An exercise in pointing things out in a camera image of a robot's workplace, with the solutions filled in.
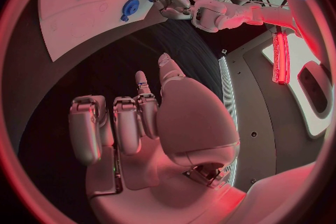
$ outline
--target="red light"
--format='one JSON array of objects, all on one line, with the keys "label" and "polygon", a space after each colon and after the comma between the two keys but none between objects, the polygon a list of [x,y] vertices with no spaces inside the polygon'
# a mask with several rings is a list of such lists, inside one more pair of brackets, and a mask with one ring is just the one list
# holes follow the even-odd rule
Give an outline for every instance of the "red light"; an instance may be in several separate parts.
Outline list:
[{"label": "red light", "polygon": [[274,65],[272,80],[280,85],[290,82],[290,51],[285,32],[273,34]]}]

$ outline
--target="blue knob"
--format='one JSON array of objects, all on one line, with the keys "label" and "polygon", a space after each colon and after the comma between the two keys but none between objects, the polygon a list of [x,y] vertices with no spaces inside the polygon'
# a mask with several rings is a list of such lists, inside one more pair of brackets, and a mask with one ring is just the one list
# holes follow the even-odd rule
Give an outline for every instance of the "blue knob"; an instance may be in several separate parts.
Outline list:
[{"label": "blue knob", "polygon": [[128,0],[123,7],[123,14],[125,16],[130,16],[137,12],[139,8],[139,0]]},{"label": "blue knob", "polygon": [[120,18],[122,21],[128,22],[129,18],[126,15],[122,15]]}]

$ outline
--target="red led light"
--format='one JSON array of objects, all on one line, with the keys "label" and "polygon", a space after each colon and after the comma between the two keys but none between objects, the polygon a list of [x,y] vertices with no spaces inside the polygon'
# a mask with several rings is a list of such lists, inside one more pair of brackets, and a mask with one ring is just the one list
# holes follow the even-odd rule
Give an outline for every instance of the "red led light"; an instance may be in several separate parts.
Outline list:
[{"label": "red led light", "polygon": [[285,32],[273,34],[274,65],[272,80],[280,85],[290,82],[290,51]]}]

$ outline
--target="screw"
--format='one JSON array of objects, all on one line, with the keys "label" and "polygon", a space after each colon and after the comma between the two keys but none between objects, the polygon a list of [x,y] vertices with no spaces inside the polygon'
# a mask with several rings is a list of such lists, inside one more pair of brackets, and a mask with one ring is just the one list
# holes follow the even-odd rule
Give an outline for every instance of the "screw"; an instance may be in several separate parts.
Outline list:
[{"label": "screw", "polygon": [[122,21],[128,22],[129,18],[125,15],[122,15],[122,17],[120,18]]}]

